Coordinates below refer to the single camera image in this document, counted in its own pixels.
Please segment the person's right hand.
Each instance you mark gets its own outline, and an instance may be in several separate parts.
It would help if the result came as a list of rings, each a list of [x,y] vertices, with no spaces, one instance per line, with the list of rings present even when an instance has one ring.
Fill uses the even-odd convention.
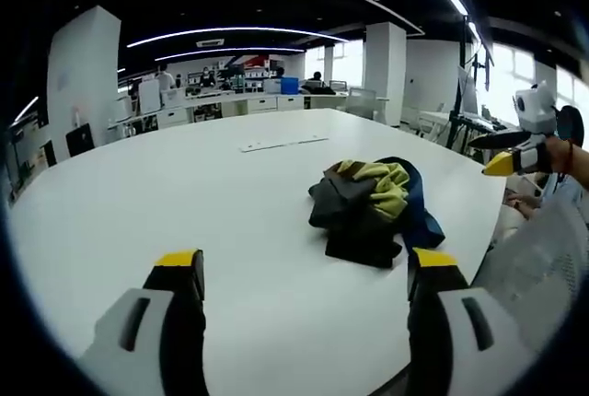
[[[562,140],[557,136],[550,136],[546,140],[546,149],[549,154],[551,170],[556,173],[567,174],[571,165],[573,143],[569,140]]]

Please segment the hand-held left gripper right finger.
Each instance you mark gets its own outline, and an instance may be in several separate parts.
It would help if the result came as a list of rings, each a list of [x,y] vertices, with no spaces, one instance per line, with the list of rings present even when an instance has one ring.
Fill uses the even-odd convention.
[[[456,259],[414,248],[409,266],[409,395],[506,395],[531,365],[518,324]]]

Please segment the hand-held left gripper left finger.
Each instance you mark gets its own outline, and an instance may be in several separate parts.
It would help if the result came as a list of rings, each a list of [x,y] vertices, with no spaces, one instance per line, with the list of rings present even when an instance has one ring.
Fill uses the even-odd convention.
[[[79,366],[109,395],[205,395],[201,250],[156,261],[98,319]]]

